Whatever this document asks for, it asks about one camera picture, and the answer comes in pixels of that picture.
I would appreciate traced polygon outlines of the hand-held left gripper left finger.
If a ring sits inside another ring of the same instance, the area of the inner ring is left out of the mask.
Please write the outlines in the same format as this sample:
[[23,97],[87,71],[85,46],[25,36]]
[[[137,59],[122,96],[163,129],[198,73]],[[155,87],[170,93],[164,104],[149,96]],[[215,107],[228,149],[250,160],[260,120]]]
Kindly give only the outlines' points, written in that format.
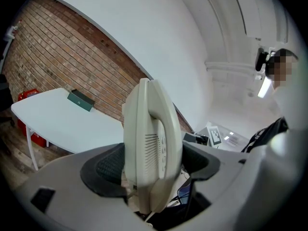
[[148,231],[128,207],[123,167],[123,143],[72,154],[41,168],[15,196],[46,231]]

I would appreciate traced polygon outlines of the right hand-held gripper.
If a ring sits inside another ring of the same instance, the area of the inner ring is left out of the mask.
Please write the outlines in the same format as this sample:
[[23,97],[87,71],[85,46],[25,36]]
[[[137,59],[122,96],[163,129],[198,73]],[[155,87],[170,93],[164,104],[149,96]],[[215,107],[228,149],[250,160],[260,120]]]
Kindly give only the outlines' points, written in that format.
[[199,132],[184,132],[183,140],[213,148],[218,148],[222,144],[222,138],[217,126],[205,127]]

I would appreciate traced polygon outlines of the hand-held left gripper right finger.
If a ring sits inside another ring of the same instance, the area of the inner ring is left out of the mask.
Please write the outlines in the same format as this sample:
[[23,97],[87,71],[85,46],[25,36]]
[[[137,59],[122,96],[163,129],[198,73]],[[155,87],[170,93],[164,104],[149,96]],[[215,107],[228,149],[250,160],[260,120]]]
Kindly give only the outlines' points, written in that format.
[[191,190],[174,231],[290,230],[305,198],[307,131],[289,130],[248,154],[180,142]]

